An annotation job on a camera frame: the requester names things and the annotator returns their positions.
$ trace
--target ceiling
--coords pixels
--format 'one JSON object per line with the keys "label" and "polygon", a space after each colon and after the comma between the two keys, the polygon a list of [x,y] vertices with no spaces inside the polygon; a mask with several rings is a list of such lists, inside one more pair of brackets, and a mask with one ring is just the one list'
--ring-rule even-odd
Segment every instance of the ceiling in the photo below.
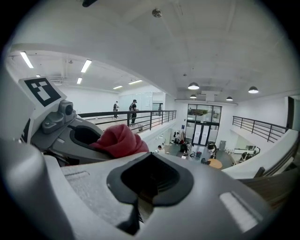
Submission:
{"label": "ceiling", "polygon": [[[12,51],[41,49],[37,43],[60,46],[68,54],[58,53],[52,70],[43,69],[67,73],[68,84],[86,59],[72,54],[81,52],[93,60],[84,76],[88,81],[82,81],[89,87],[111,89],[137,76],[177,99],[197,93],[197,100],[205,100],[203,90],[216,92],[215,101],[221,102],[227,96],[240,102],[300,93],[293,47],[258,1],[98,0],[88,8],[80,0],[50,2],[17,34]],[[161,9],[161,18],[152,16],[154,8]],[[33,61],[51,61],[42,55]],[[63,72],[70,58],[74,64]],[[187,90],[191,82],[200,89]],[[260,92],[249,94],[251,86]]]}
{"label": "ceiling", "polygon": [[[11,52],[7,58],[7,66],[14,69],[17,78],[47,76],[58,86],[77,86],[84,88],[98,88],[102,90],[122,92],[137,87],[148,86],[146,82],[129,85],[129,82],[139,80],[120,69],[93,60],[85,73],[81,69],[87,58],[60,52],[26,51],[34,68],[29,68],[19,51]],[[81,84],[77,79],[82,77]]]}

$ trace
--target red fabric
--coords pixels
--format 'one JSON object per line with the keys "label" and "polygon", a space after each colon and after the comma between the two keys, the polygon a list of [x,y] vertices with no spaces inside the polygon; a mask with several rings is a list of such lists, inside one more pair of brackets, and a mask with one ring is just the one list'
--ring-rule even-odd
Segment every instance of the red fabric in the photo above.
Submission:
{"label": "red fabric", "polygon": [[138,134],[132,133],[125,124],[109,127],[91,146],[105,150],[115,158],[149,152],[147,144],[141,140]]}

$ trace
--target white wall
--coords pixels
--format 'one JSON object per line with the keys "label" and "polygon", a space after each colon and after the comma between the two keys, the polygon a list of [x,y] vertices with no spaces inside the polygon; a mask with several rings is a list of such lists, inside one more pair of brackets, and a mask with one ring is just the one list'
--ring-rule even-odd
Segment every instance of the white wall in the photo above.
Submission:
{"label": "white wall", "polygon": [[158,138],[158,136],[160,136],[161,134],[167,134],[167,132],[169,132],[168,130],[170,128],[174,128],[174,125],[176,124],[176,120],[172,120],[170,122],[166,122],[162,125],[157,125],[155,127],[152,128],[152,130],[150,131],[144,131],[142,133],[139,134],[139,136],[141,137],[141,139],[143,141],[145,141],[148,145],[149,150],[154,151],[158,145],[161,145],[161,143],[164,141],[164,139],[156,139]]}
{"label": "white wall", "polygon": [[290,150],[297,137],[298,131],[288,130],[267,151],[261,151],[253,158],[222,171],[234,179],[253,178],[260,167],[267,171],[274,166]]}
{"label": "white wall", "polygon": [[249,100],[238,103],[235,116],[273,123],[285,127],[287,106],[285,98]]}
{"label": "white wall", "polygon": [[175,102],[176,112],[176,124],[174,126],[174,132],[176,130],[181,130],[181,125],[184,125],[184,129],[187,124],[187,115],[188,115],[188,103]]}
{"label": "white wall", "polygon": [[175,99],[169,94],[165,94],[165,110],[175,110]]}
{"label": "white wall", "polygon": [[238,140],[235,145],[235,149],[245,149],[246,146],[255,146],[255,144],[249,142],[246,138],[239,135]]}
{"label": "white wall", "polygon": [[230,130],[233,124],[233,115],[235,112],[235,105],[222,106],[221,121],[219,132],[217,134],[216,146],[220,145],[220,141],[226,141],[226,148],[234,149],[237,141],[237,136]]}
{"label": "white wall", "polygon": [[153,103],[164,103],[165,93],[162,91],[155,91],[153,92]]}
{"label": "white wall", "polygon": [[58,87],[73,102],[77,113],[112,112],[113,105],[118,101],[117,93],[98,90],[87,90],[76,87]]}
{"label": "white wall", "polygon": [[236,125],[231,125],[231,129],[238,135],[247,139],[254,146],[259,147],[261,149],[261,152],[268,151],[270,148],[272,148],[274,146],[274,143],[272,143],[270,141],[268,142],[267,139],[265,139],[257,134],[252,134],[250,131],[240,128]]}

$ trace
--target railing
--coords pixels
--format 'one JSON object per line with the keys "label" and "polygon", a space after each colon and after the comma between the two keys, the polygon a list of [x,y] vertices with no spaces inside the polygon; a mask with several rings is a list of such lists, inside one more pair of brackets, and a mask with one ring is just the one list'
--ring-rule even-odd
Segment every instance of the railing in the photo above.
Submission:
{"label": "railing", "polygon": [[243,128],[252,134],[259,135],[267,139],[267,142],[272,143],[282,137],[288,130],[287,127],[237,116],[233,116],[232,125]]}
{"label": "railing", "polygon": [[[114,117],[114,115],[118,115],[119,120],[107,121],[103,120],[105,117]],[[79,114],[82,118],[93,118],[100,122],[96,122],[96,125],[103,125],[109,123],[118,123],[120,124],[122,121],[126,124],[132,131],[140,133],[146,130],[151,130],[153,127],[157,125],[161,125],[163,123],[169,122],[176,118],[176,111],[127,111],[127,112],[91,112],[91,113],[81,113]]]}

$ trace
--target wooden table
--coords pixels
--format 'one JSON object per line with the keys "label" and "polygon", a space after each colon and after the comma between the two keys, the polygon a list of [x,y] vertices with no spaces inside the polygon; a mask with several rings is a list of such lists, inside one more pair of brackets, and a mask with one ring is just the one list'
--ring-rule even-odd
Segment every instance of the wooden table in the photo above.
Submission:
{"label": "wooden table", "polygon": [[211,167],[220,169],[223,166],[222,163],[219,160],[211,158],[211,159],[208,159],[208,161],[210,161],[210,165],[209,166],[211,166]]}

